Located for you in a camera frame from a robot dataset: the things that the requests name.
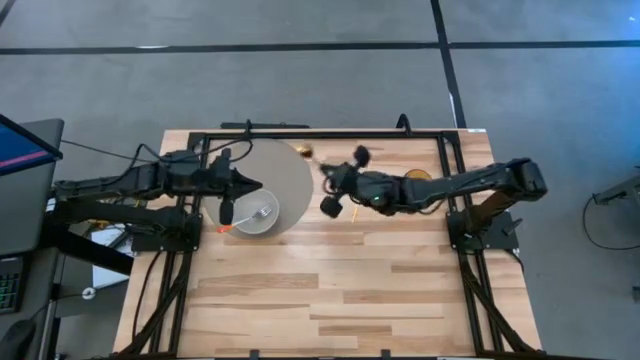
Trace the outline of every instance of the white bowl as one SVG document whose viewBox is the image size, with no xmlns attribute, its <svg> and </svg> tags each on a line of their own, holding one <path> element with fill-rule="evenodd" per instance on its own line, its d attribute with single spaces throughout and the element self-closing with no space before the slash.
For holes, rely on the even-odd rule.
<svg viewBox="0 0 640 360">
<path fill-rule="evenodd" d="M 269 215 L 263 218 L 247 220 L 242 224 L 238 224 L 235 228 L 249 235 L 262 234 L 273 227 L 280 214 L 278 199 L 271 191 L 266 189 L 256 190 L 236 200 L 233 209 L 233 222 L 246 219 L 267 205 L 271 206 Z"/>
</svg>

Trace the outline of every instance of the fork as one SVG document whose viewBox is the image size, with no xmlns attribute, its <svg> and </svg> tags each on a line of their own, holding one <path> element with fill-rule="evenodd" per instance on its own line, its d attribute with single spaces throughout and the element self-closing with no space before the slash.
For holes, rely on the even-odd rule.
<svg viewBox="0 0 640 360">
<path fill-rule="evenodd" d="M 273 208 L 270 205 L 266 205 L 264 206 L 262 209 L 256 211 L 253 215 L 249 216 L 248 218 L 242 219 L 240 221 L 236 221 L 235 223 L 231 224 L 231 225 L 225 225 L 225 226 L 219 226 L 216 231 L 218 233 L 225 233 L 231 229 L 233 229 L 234 227 L 247 222 L 251 219 L 261 219 L 264 217 L 267 217 L 271 211 L 273 211 Z"/>
</svg>

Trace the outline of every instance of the wooden table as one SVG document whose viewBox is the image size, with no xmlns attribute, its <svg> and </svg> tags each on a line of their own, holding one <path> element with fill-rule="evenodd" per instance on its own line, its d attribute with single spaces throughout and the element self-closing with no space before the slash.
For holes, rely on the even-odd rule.
<svg viewBox="0 0 640 360">
<path fill-rule="evenodd" d="M 162 152 L 184 149 L 190 131 L 195 130 L 165 132 Z M 459 133 L 468 170 L 494 161 L 485 132 Z M 292 146 L 304 142 L 285 141 Z M 371 151 L 373 170 L 404 174 L 423 169 L 434 178 L 442 176 L 434 140 L 310 142 L 321 161 L 350 160 L 362 144 Z M 453 152 L 447 153 L 455 169 Z M 322 177 L 315 169 L 312 173 L 314 194 L 307 212 L 274 238 L 256 242 L 217 234 L 202 209 L 205 227 L 193 256 L 178 356 L 246 357 L 250 349 L 264 356 L 379 356 L 381 349 L 398 356 L 473 354 L 446 206 L 430 216 L 385 217 L 359 209 L 352 223 L 355 205 L 343 200 L 344 210 L 333 220 L 319 210 Z M 486 196 L 476 194 L 474 201 Z M 161 198 L 152 207 L 170 204 L 171 199 Z M 503 251 L 485 254 L 496 305 L 522 338 L 539 348 L 520 266 Z M 114 351 L 131 341 L 133 314 L 153 255 L 135 260 Z M 164 255 L 150 277 L 139 328 L 155 309 L 163 261 Z M 478 308 L 490 349 L 486 316 Z M 167 348 L 172 318 L 170 309 L 161 350 Z"/>
</svg>

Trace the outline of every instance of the monitor screen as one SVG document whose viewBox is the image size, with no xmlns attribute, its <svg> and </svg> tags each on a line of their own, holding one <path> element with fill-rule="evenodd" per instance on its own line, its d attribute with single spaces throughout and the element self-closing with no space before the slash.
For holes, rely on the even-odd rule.
<svg viewBox="0 0 640 360">
<path fill-rule="evenodd" d="M 50 163 L 61 157 L 57 149 L 0 115 L 0 175 Z"/>
</svg>

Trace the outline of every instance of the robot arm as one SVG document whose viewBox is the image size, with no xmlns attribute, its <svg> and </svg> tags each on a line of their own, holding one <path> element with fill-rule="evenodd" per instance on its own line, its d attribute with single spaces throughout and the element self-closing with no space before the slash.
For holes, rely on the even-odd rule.
<svg viewBox="0 0 640 360">
<path fill-rule="evenodd" d="M 495 190 L 485 202 L 465 210 L 468 215 L 467 230 L 473 232 L 516 202 L 536 201 L 547 193 L 537 164 L 526 158 L 496 163 L 450 177 L 423 180 L 377 171 L 359 172 L 370 159 L 368 150 L 362 146 L 356 149 L 354 157 L 357 161 L 355 165 L 320 164 L 320 171 L 326 176 L 325 191 L 328 193 L 320 207 L 330 217 L 337 217 L 342 210 L 339 200 L 344 195 L 358 204 L 392 216 L 398 212 L 428 214 L 435 209 L 427 209 L 437 201 Z"/>
<path fill-rule="evenodd" d="M 199 157 L 193 151 L 176 151 L 162 157 L 161 161 L 131 167 L 122 175 L 82 181 L 58 181 L 55 196 L 60 205 L 58 215 L 65 222 L 80 222 L 99 218 L 123 221 L 121 217 L 131 217 L 132 221 L 147 216 L 142 211 L 122 208 L 117 213 L 110 212 L 107 205 L 95 203 L 97 200 L 113 197 L 129 197 L 153 200 L 168 196 L 216 196 L 222 198 L 220 223 L 230 224 L 233 219 L 233 202 L 262 187 L 262 183 L 249 179 L 231 169 L 231 150 L 224 149 L 220 156 L 203 170 Z"/>
</svg>

